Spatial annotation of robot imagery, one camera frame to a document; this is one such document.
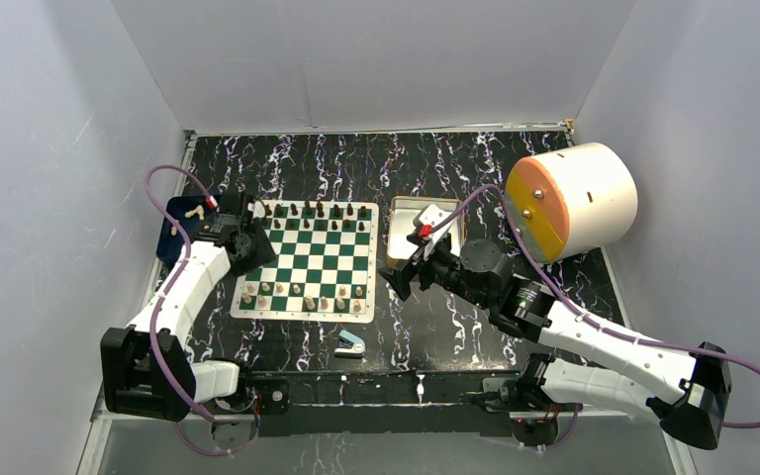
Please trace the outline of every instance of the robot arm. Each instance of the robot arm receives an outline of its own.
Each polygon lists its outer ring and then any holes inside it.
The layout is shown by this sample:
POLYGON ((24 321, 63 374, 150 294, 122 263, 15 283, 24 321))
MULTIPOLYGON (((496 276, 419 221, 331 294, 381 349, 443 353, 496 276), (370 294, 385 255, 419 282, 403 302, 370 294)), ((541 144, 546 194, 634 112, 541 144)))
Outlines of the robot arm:
MULTIPOLYGON (((402 266, 380 271, 401 300, 409 298, 410 283, 418 277, 422 290, 435 283, 487 309, 489 322, 506 334, 576 353, 607 368, 538 356, 517 384, 502 392, 504 403, 511 398, 542 407, 589 403, 656 421, 692 446, 717 447, 730 391, 725 361, 638 345, 594 329, 583 319, 649 339, 590 313, 576 317, 547 289, 514 274, 511 259, 490 241, 469 241, 459 256, 452 254, 448 227, 431 232, 443 219, 435 205, 424 209, 409 236, 417 250, 402 266)), ((710 343, 702 347, 722 352, 710 343)))
MULTIPOLYGON (((181 421, 189 407, 160 371, 149 343, 149 323, 159 297, 157 336, 173 376, 195 402, 244 393, 241 368, 234 362, 188 363, 183 344, 214 287, 231 273, 243 275, 275 259, 272 245, 255 217, 253 200, 223 195, 223 212, 200 224, 191 256, 173 282, 165 281, 144 309, 123 328, 110 328, 101 339, 106 405, 110 411, 181 421)), ((182 259, 170 275, 177 272, 182 259)))

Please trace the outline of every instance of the chess board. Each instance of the chess board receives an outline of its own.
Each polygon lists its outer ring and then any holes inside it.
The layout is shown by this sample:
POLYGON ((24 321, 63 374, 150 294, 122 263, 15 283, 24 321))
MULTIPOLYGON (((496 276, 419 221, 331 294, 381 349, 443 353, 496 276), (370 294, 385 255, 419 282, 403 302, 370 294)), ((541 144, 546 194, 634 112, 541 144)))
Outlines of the chess board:
POLYGON ((322 202, 320 216, 317 202, 311 202, 310 210, 303 201, 257 202, 254 214, 262 219, 278 258, 237 279, 232 317, 359 324, 374 320, 379 209, 373 203, 350 203, 349 215, 347 206, 322 202), (271 212, 268 216, 264 206, 271 212))

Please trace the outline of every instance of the white cylinder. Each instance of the white cylinder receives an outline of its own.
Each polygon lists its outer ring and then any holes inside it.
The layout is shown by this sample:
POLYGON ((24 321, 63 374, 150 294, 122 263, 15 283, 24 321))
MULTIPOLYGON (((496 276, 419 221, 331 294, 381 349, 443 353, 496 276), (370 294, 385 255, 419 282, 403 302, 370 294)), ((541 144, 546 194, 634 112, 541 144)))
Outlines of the white cylinder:
POLYGON ((614 242, 636 217, 633 178, 600 143, 522 158, 509 173, 506 195, 522 241, 539 262, 614 242))

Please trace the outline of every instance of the white arm segment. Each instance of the white arm segment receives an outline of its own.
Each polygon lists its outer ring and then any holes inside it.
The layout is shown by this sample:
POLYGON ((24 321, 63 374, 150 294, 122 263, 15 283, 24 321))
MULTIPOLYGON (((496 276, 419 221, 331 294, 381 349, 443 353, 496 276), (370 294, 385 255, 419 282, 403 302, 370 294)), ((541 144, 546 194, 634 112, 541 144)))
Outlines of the white arm segment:
MULTIPOLYGON (((182 258, 179 259, 168 275, 177 271, 182 258)), ((149 332, 149 319, 155 303, 164 295, 155 328, 157 331, 170 330, 170 334, 175 334, 179 341, 184 343, 205 300, 214 290, 214 286, 229 273, 230 268, 229 255, 224 248, 210 242, 194 241, 191 245, 191 258, 188 259, 188 264, 176 283, 170 288, 170 293, 167 294, 165 280, 149 299, 146 307, 130 321, 130 325, 135 325, 139 332, 149 332)))
POLYGON ((660 422, 645 406, 645 401, 654 395, 610 369, 591 368, 555 358, 543 375, 546 379, 540 389, 556 403, 589 404, 621 411, 650 423, 660 422))
MULTIPOLYGON (((168 275, 176 272, 179 265, 180 262, 177 261, 168 275)), ((184 347, 185 339, 205 300, 214 286, 229 273, 230 268, 229 256, 224 248, 210 242, 194 241, 191 258, 170 292, 167 293, 167 281, 164 281, 146 307, 130 321, 130 325, 134 325, 139 332, 149 332, 149 319, 155 303, 164 295, 155 328, 157 331, 170 330, 170 334, 175 335, 184 347)), ((234 394, 238 389, 240 369, 234 363, 205 361, 191 364, 191 370, 196 379, 194 401, 197 403, 234 394)))
MULTIPOLYGON (((639 339, 653 339, 593 314, 588 315, 603 328, 639 339)), ((684 390, 679 386, 680 380, 692 379, 696 363, 695 358, 689 354, 637 345, 594 330, 578 321, 560 302, 555 302, 547 317, 552 321, 552 325, 540 332, 538 342, 595 361, 643 386, 649 393, 668 404, 674 404, 683 397, 684 390)))
POLYGON ((230 396, 238 390, 240 367, 227 361, 193 363, 191 369, 197 382, 194 401, 202 403, 214 398, 230 396))

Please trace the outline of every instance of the black marble surface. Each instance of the black marble surface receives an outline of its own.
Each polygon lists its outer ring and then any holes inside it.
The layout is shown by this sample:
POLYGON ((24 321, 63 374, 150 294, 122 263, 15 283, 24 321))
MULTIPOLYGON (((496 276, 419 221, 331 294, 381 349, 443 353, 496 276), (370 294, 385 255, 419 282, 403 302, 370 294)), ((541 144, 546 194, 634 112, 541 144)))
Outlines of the black marble surface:
MULTIPOLYGON (((191 171, 214 191, 246 190, 266 199, 377 203, 381 216, 378 266, 388 211, 398 195, 465 198, 485 183, 502 185, 527 155, 568 146, 561 132, 368 134, 198 138, 191 171)), ((196 194, 188 184, 185 193, 196 194)), ((533 271, 502 226, 494 196, 466 214, 467 238, 489 238, 514 257, 516 272, 533 271)), ((621 323, 600 250, 547 266, 566 293, 595 314, 621 323)), ((378 279, 378 287, 384 285, 378 279)), ((238 320, 231 317, 235 281, 209 297, 188 341, 194 360, 245 360, 256 371, 390 371, 522 369, 531 352, 546 351, 502 334, 485 312, 433 286, 407 302, 378 288, 374 321, 346 325, 367 345, 365 357, 333 357, 341 324, 238 320)))

